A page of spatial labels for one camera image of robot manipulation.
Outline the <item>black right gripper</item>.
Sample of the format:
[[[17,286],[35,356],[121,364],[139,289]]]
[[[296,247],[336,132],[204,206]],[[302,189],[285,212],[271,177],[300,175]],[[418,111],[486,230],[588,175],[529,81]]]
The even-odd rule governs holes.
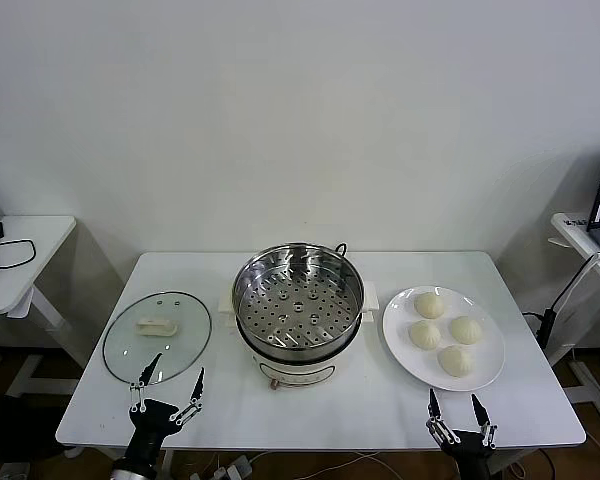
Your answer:
[[[471,401],[481,434],[449,428],[442,418],[433,388],[429,389],[426,426],[441,450],[455,461],[461,480],[490,480],[488,460],[495,452],[497,426],[491,423],[486,408],[475,394],[471,395]]]

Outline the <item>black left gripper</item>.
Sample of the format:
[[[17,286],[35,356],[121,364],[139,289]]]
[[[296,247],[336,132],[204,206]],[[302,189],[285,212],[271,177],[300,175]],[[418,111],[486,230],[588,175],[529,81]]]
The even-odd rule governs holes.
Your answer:
[[[176,406],[153,400],[144,400],[144,390],[149,385],[162,353],[159,352],[144,367],[138,380],[131,382],[130,419],[135,428],[124,454],[124,469],[132,473],[156,473],[159,452],[164,440],[181,431],[202,409],[205,368],[200,369],[189,404],[181,411]]]

